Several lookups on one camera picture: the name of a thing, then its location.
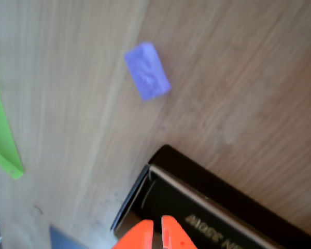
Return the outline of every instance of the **green ruler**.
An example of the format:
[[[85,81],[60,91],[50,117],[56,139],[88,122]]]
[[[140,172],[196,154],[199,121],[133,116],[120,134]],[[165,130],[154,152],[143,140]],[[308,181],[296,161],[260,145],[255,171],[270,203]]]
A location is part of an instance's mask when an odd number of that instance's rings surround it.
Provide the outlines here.
[[[4,107],[0,99],[0,167],[12,178],[17,179],[24,173],[23,165],[12,137]]]

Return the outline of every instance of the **orange object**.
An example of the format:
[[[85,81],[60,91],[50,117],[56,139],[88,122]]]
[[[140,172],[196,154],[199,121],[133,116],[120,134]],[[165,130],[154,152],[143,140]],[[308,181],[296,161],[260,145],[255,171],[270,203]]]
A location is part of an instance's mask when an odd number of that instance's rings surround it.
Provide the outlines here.
[[[162,216],[162,245],[165,249],[197,249],[177,220]],[[130,229],[112,249],[152,249],[153,221],[142,220]]]

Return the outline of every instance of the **gray object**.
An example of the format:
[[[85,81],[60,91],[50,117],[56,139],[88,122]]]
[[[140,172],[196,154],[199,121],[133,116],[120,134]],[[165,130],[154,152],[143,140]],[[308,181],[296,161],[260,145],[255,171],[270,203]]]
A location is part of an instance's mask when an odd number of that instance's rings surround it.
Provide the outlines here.
[[[53,226],[50,226],[50,235],[52,249],[87,249]]]

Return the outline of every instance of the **wooden table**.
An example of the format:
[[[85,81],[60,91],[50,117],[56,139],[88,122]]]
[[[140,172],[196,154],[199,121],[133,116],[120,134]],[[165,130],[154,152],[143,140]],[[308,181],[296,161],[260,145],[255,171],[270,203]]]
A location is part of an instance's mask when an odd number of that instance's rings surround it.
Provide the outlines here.
[[[148,102],[123,60],[145,40],[173,87]],[[0,94],[25,167],[0,169],[5,248],[49,224],[110,248],[164,143],[311,234],[311,1],[0,0]]]

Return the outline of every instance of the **blue block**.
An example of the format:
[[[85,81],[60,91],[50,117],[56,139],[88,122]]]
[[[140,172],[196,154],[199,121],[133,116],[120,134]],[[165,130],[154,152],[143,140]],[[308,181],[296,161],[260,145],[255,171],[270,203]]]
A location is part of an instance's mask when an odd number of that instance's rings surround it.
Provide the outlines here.
[[[126,53],[124,58],[143,100],[150,100],[170,91],[171,85],[152,43],[141,43]]]

